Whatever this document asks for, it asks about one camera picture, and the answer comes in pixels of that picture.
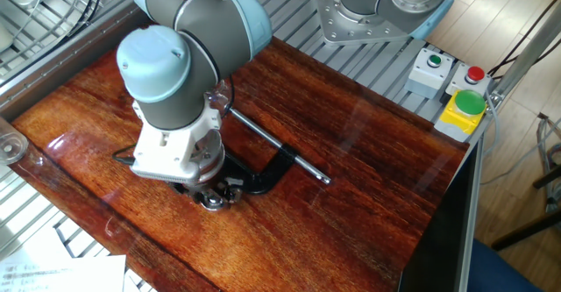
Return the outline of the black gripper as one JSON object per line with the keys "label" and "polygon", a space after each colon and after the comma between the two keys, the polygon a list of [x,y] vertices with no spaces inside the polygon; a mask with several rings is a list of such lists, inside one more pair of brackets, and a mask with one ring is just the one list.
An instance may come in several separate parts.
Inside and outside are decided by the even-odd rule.
{"label": "black gripper", "polygon": [[224,180],[213,179],[204,183],[199,183],[188,189],[178,182],[170,182],[169,186],[179,195],[195,196],[197,194],[202,194],[207,196],[224,196],[228,203],[237,203],[243,195],[244,181],[238,178],[227,177]]}

